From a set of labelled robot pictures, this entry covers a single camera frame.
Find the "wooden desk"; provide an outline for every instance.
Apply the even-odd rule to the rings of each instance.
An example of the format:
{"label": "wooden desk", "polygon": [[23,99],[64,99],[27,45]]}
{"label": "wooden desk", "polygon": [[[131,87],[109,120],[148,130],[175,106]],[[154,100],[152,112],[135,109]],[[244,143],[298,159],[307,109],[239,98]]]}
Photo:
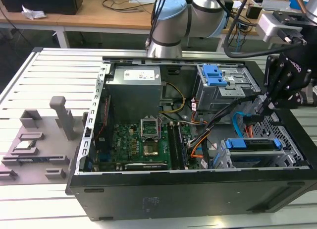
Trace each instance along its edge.
{"label": "wooden desk", "polygon": [[[127,0],[116,0],[121,3]],[[125,2],[113,5],[114,8],[138,6],[137,3]],[[46,18],[30,20],[21,13],[7,12],[0,2],[3,12],[19,29],[52,30],[55,31],[61,48],[69,48],[66,31],[105,32],[149,34],[151,28],[151,15],[153,5],[139,7],[140,12],[117,12],[105,8],[101,0],[83,0],[81,8],[76,15],[47,14]],[[0,28],[12,28],[5,17],[0,13]]]}
{"label": "wooden desk", "polygon": [[[121,5],[114,5],[114,8],[126,8],[138,6],[138,3],[125,2]],[[143,6],[149,13],[152,12],[153,5]],[[76,15],[61,15],[57,21],[62,26],[84,26],[84,27],[108,27],[108,28],[132,28],[148,29],[151,28],[151,15],[141,7],[140,12],[117,12],[105,8],[101,0],[83,0],[83,5]]]}

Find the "cable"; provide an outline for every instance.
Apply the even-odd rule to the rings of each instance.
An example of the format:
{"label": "cable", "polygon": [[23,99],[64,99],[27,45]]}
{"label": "cable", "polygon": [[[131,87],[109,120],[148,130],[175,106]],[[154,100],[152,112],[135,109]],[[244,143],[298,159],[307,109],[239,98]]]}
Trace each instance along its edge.
{"label": "cable", "polygon": [[[146,5],[150,5],[151,3],[145,3],[145,4],[138,5],[138,6],[126,7],[126,8],[114,8],[114,7],[112,7],[112,6],[107,6],[107,5],[105,4],[106,1],[108,1],[108,0],[104,0],[104,1],[102,2],[103,6],[106,7],[106,8],[109,8],[109,9],[111,9],[111,10],[113,10],[113,11],[124,11],[124,12],[129,12],[129,11],[131,11],[131,12],[138,12],[139,10],[138,10],[137,8],[138,8],[138,7],[142,7],[145,12],[151,14],[150,12],[148,12],[148,11],[143,7],[143,6],[146,6]],[[128,1],[124,1],[124,2],[122,2],[122,3],[115,3],[115,2],[112,0],[112,2],[113,2],[114,4],[119,5],[119,4],[123,4],[124,2],[128,2]]]}
{"label": "cable", "polygon": [[170,121],[175,121],[175,122],[182,122],[182,123],[186,123],[186,124],[190,124],[190,125],[200,125],[200,124],[197,124],[197,123],[192,123],[190,121],[185,121],[185,120],[177,120],[177,119],[174,119],[172,117],[170,117],[169,115],[165,114],[165,113],[160,113],[162,114],[164,117],[166,117],[168,120]]}
{"label": "cable", "polygon": [[[220,0],[216,0],[216,1],[217,1],[217,3],[223,8],[223,10],[224,10],[230,17],[232,17],[232,18],[235,18],[235,17],[236,17],[233,13],[231,13],[231,12],[227,9],[227,7],[226,7],[225,5],[222,4],[222,2],[221,2]],[[242,24],[244,24],[244,25],[247,25],[247,26],[252,26],[252,27],[256,27],[256,26],[257,26],[257,24],[255,24],[255,23],[247,23],[247,22],[242,21],[242,20],[240,20],[240,19],[238,19],[238,22],[240,22],[240,23],[242,23]]]}
{"label": "cable", "polygon": [[158,2],[158,0],[154,1],[153,10],[152,10],[152,14],[151,14],[151,25],[153,25],[154,16],[156,14],[157,2]]}
{"label": "cable", "polygon": [[245,127],[244,127],[244,130],[246,131],[247,136],[250,138],[250,135],[249,135],[249,132],[248,132],[247,126],[245,126]]}
{"label": "cable", "polygon": [[249,129],[250,129],[250,135],[251,137],[253,138],[253,130],[252,130],[252,125],[249,126]]}
{"label": "cable", "polygon": [[162,5],[161,5],[161,4],[160,4],[160,3],[161,3],[161,0],[159,0],[159,3],[158,3],[158,8],[159,8],[159,10],[156,11],[155,14],[154,14],[154,20],[153,20],[153,23],[152,23],[152,26],[151,26],[151,29],[150,29],[150,34],[149,34],[149,39],[148,39],[148,40],[149,40],[149,44],[148,44],[148,45],[150,45],[150,43],[151,43],[151,41],[152,41],[153,33],[154,33],[155,28],[156,28],[156,25],[157,25],[157,22],[158,22],[158,19],[159,19],[159,15],[160,15],[160,13],[161,13],[163,7],[164,7],[165,1],[166,1],[166,0],[163,0],[163,3],[162,3]]}
{"label": "cable", "polygon": [[228,115],[231,113],[231,111],[238,105],[243,102],[248,102],[248,101],[254,101],[257,98],[257,95],[250,95],[247,97],[239,98],[233,102],[231,102],[229,105],[225,106],[222,108],[220,111],[218,111],[209,121],[209,123],[205,126],[204,132],[200,134],[199,136],[195,137],[191,141],[191,145],[194,145],[195,142],[199,141],[201,137],[203,137],[206,133],[208,133],[211,128],[214,127],[214,125],[219,122],[224,116]]}
{"label": "cable", "polygon": [[245,114],[243,112],[235,112],[232,116],[232,125],[234,127],[234,130],[236,131],[236,133],[238,134],[239,137],[243,137],[239,127],[238,127],[238,123],[237,123],[237,115],[241,115],[241,117],[243,117]]}
{"label": "cable", "polygon": [[181,92],[175,85],[173,85],[173,84],[171,84],[171,83],[168,83],[168,82],[166,82],[166,84],[172,86],[172,87],[182,96],[183,103],[182,103],[181,107],[178,108],[178,109],[170,110],[170,111],[161,111],[160,113],[166,113],[166,114],[178,113],[178,112],[180,112],[180,111],[183,110],[183,108],[184,108],[184,106],[185,106],[185,100],[186,100],[186,98],[184,97],[184,95],[182,94],[182,92]]}
{"label": "cable", "polygon": [[179,117],[180,120],[183,120],[182,116],[179,113],[175,114]]}
{"label": "cable", "polygon": [[97,134],[97,136],[95,136],[95,140],[98,139],[98,137],[100,136],[100,134],[102,133],[102,131],[104,130],[104,127],[106,125],[106,119],[107,119],[107,114],[106,114],[106,110],[107,110],[107,104],[108,104],[108,99],[106,99],[105,101],[105,110],[104,110],[104,122],[103,122],[103,126],[101,127],[99,133]]}
{"label": "cable", "polygon": [[15,25],[7,18],[7,16],[5,15],[5,13],[3,12],[3,10],[2,10],[1,7],[0,7],[0,11],[1,11],[1,13],[3,14],[3,16],[6,18],[6,20],[12,25],[12,27],[13,27],[18,33],[20,33],[20,35],[25,39],[25,41],[26,41],[31,47],[34,48],[34,46],[31,44],[31,42],[30,42],[28,39],[26,39],[26,37],[20,32],[20,30],[17,29],[17,28],[15,27]]}
{"label": "cable", "polygon": [[226,55],[230,58],[250,58],[250,57],[258,57],[258,56],[266,56],[266,55],[270,55],[270,54],[276,54],[276,53],[279,53],[279,52],[283,52],[283,51],[287,51],[287,50],[291,50],[291,49],[294,49],[296,47],[299,47],[301,46],[303,43],[302,41],[299,41],[299,42],[296,42],[294,44],[291,44],[289,46],[284,46],[284,47],[280,47],[280,48],[276,48],[276,49],[273,49],[273,50],[265,50],[265,51],[259,51],[259,52],[252,52],[252,53],[232,53],[230,50],[229,50],[229,45],[228,45],[228,41],[229,41],[229,38],[230,38],[230,35],[239,19],[239,16],[243,10],[243,7],[244,5],[246,4],[247,0],[243,0],[242,1],[242,4],[240,6],[240,8],[238,9],[238,12],[237,14],[235,15],[232,23],[231,23],[231,26],[229,28],[229,31],[224,39],[224,44],[223,44],[223,48],[224,48],[224,52],[226,53]]}

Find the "black cable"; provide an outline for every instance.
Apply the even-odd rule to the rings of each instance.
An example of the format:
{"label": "black cable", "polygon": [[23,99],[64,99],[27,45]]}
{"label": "black cable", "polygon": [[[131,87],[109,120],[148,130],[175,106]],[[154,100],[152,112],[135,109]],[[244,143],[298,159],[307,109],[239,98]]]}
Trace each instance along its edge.
{"label": "black cable", "polygon": [[111,10],[116,10],[116,11],[129,10],[129,9],[133,9],[133,8],[137,8],[137,7],[142,7],[142,6],[146,6],[146,5],[150,5],[150,4],[151,4],[151,3],[145,3],[145,4],[138,5],[138,6],[133,6],[133,7],[114,8],[114,7],[107,6],[107,5],[105,4],[106,1],[108,1],[108,0],[104,0],[104,1],[103,1],[103,6],[106,7],[106,8],[109,8],[109,9],[111,9]]}
{"label": "black cable", "polygon": [[233,102],[231,102],[229,105],[225,106],[221,110],[219,110],[208,122],[208,124],[204,127],[203,133],[195,137],[191,145],[195,145],[193,142],[198,142],[200,139],[202,139],[206,134],[210,133],[210,129],[217,123],[219,122],[224,116],[230,114],[232,110],[238,105],[243,102],[248,102],[248,101],[254,101],[257,98],[257,95],[250,95],[244,98],[237,99]]}
{"label": "black cable", "polygon": [[3,16],[6,18],[6,20],[12,25],[12,27],[25,39],[25,41],[26,41],[31,47],[34,47],[34,46],[31,44],[31,42],[29,42],[29,40],[26,39],[26,37],[20,32],[20,30],[17,29],[17,28],[15,27],[15,25],[7,18],[7,16],[5,15],[5,13],[3,12],[3,10],[2,10],[1,7],[0,7],[0,11],[1,11],[1,13],[3,14]]}
{"label": "black cable", "polygon": [[238,9],[238,12],[237,12],[236,16],[234,17],[232,24],[229,28],[229,31],[224,39],[223,49],[228,57],[230,57],[230,58],[250,58],[250,57],[266,56],[266,55],[276,54],[276,53],[280,53],[280,52],[287,51],[290,49],[294,49],[294,48],[297,48],[303,44],[302,41],[297,41],[296,43],[291,44],[289,46],[284,46],[284,47],[276,48],[273,50],[265,50],[265,51],[259,51],[259,52],[251,52],[251,53],[232,53],[229,50],[228,41],[229,41],[230,35],[231,35],[231,33],[232,33],[232,31],[233,31],[233,29],[234,29],[234,27],[239,19],[239,16],[240,16],[246,2],[247,2],[247,0],[242,1],[242,4],[241,4],[240,8]]}
{"label": "black cable", "polygon": [[154,16],[155,16],[155,10],[157,8],[157,1],[158,0],[154,1],[153,10],[152,10],[152,14],[151,14],[151,25],[153,25],[153,20],[154,20]]}
{"label": "black cable", "polygon": [[157,22],[158,22],[158,19],[159,19],[159,15],[160,15],[163,7],[164,7],[165,1],[166,0],[163,0],[163,3],[162,3],[161,6],[160,6],[161,0],[158,3],[159,11],[155,13],[154,21],[153,21],[153,24],[152,24],[152,27],[151,27],[151,30],[150,30],[150,36],[149,36],[149,41],[150,42],[152,41],[153,33],[154,33],[155,28],[156,28],[156,25],[157,25]]}
{"label": "black cable", "polygon": [[180,120],[183,120],[183,118],[182,118],[182,116],[179,114],[179,112],[180,112],[180,111],[175,112],[175,114],[179,117]]}
{"label": "black cable", "polygon": [[[231,12],[226,8],[225,5],[222,4],[222,2],[221,2],[220,0],[216,0],[216,1],[217,1],[217,3],[223,8],[223,10],[224,10],[230,17],[232,17],[232,18],[235,18],[235,17],[236,17],[233,13],[231,13]],[[247,26],[252,26],[252,27],[256,27],[256,26],[257,26],[257,24],[255,24],[255,23],[247,23],[247,22],[242,21],[242,20],[240,20],[240,19],[238,20],[238,22],[240,22],[240,23],[242,23],[242,24],[244,24],[244,25],[247,25]]]}

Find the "orange cable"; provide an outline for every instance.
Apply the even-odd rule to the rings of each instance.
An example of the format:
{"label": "orange cable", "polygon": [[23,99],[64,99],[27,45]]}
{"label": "orange cable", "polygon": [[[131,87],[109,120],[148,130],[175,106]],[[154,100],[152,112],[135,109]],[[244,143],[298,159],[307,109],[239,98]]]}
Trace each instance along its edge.
{"label": "orange cable", "polygon": [[247,126],[245,126],[244,129],[245,129],[245,131],[246,131],[247,136],[250,138],[249,132],[248,132],[248,129],[247,129]]}
{"label": "orange cable", "polygon": [[197,143],[197,145],[194,147],[192,153],[190,154],[191,157],[203,157],[202,155],[194,155],[194,153],[195,153],[197,147],[200,145],[200,143],[201,143],[203,140],[205,140],[205,139],[208,137],[208,135],[209,135],[209,133],[208,133],[206,136],[204,136],[204,137]]}

